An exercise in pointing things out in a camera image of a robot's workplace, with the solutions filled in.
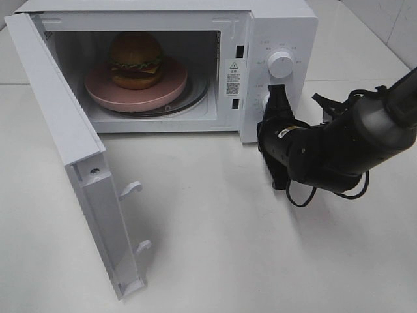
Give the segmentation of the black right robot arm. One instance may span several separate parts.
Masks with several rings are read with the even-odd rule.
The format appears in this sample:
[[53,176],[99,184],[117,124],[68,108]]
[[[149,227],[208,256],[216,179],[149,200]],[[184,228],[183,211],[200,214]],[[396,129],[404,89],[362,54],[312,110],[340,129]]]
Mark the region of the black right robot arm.
[[257,138],[276,190],[297,181],[341,194],[416,141],[415,70],[391,87],[351,91],[345,102],[314,94],[331,117],[315,126],[294,117],[284,85],[268,90]]

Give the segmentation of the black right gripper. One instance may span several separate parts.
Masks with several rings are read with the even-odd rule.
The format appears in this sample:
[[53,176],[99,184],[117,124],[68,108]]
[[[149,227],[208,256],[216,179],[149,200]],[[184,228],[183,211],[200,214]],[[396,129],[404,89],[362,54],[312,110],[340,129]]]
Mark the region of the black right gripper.
[[307,123],[295,119],[284,84],[268,86],[269,96],[263,119],[257,125],[258,147],[272,178],[274,190],[286,189],[289,181],[311,185],[300,176],[304,170],[297,160],[295,145],[302,143],[302,131],[310,129]]

